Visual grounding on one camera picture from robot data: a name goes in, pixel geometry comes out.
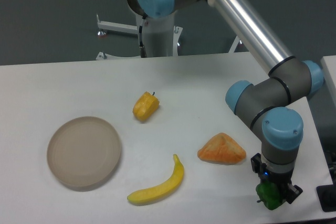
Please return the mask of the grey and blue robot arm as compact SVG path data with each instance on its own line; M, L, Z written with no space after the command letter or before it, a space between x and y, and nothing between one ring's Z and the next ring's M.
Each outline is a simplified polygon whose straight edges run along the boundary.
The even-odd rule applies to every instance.
M164 37L145 39L145 22L163 20L201 0L128 0L141 17L138 40L142 58L169 55L172 47ZM303 139L303 120L288 105L318 91L323 72L312 61L298 60L276 37L247 0L205 0L223 16L268 75L253 85L242 80L227 91L225 101L232 112L260 139L261 152L251 158L259 200L269 209L292 203L302 189L291 181L299 146Z

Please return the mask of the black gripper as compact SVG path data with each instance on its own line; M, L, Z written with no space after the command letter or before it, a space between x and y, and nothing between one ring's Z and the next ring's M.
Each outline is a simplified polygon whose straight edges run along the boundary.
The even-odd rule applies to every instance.
M260 178L260 183L269 181L276 184L279 191L285 192L287 203L292 204L302 194L303 190L291 182L295 161L288 164L275 164L260 153L255 154L250 161L253 172Z

